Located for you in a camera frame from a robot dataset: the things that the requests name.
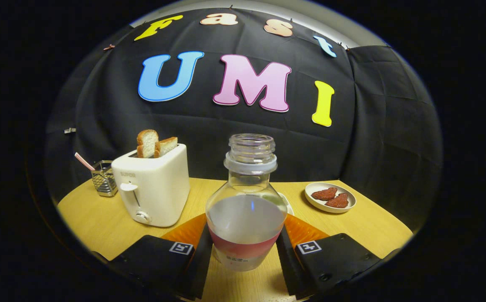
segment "toast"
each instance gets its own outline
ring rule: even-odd
[[[178,146],[178,138],[175,136],[172,136],[171,138],[164,139],[162,141],[158,141],[155,143],[155,151],[153,154],[153,158],[158,158],[166,153],[168,153],[170,150],[176,148]]]
[[[159,136],[155,130],[147,129],[139,132],[137,136],[137,157],[145,159],[155,153],[155,144],[159,142]]]

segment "clothespin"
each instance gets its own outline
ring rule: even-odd
[[[114,48],[115,46],[113,44],[110,44],[108,47],[103,48],[103,51],[109,50]]]

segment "toaster knob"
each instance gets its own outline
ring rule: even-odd
[[[143,211],[137,211],[137,214],[135,215],[135,219],[138,222],[142,222],[143,224],[147,224],[152,220],[151,217]]]

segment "metal utensil holder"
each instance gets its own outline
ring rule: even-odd
[[[99,161],[94,164],[94,171],[92,173],[92,182],[100,196],[113,197],[118,191],[116,181],[112,174],[112,161]]]

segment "glass bottle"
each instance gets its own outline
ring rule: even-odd
[[[224,166],[228,181],[206,202],[208,228],[218,259],[235,271],[257,268],[275,243],[287,207],[269,183],[277,168],[275,141],[262,134],[236,134]]]

